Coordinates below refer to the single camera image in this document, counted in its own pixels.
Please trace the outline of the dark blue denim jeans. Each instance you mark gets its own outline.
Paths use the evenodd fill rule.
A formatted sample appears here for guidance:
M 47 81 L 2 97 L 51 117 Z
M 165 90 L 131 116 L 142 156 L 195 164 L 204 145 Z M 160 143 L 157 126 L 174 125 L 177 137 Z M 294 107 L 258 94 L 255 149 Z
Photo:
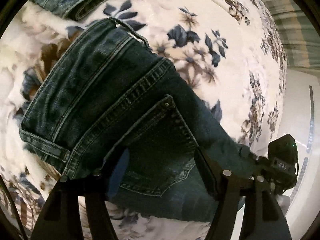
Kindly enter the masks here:
M 110 20 L 88 27 L 50 71 L 20 124 L 28 150 L 76 179 L 122 157 L 110 202 L 143 215 L 208 222 L 217 202 L 195 166 L 199 147 L 249 178 L 253 166 L 169 59 Z

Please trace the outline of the floral cream fleece blanket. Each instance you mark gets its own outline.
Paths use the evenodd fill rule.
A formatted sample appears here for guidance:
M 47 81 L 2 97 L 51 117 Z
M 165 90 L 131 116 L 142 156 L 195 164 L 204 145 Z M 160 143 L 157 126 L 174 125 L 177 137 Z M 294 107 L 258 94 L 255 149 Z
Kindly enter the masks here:
M 57 172 L 22 149 L 18 119 L 24 72 L 44 77 L 68 33 L 118 18 L 138 29 L 153 52 L 170 59 L 233 140 L 261 155 L 283 114 L 287 57 L 262 0 L 106 0 L 81 20 L 60 18 L 26 2 L 1 38 L 1 176 L 10 197 L 1 208 L 31 233 Z

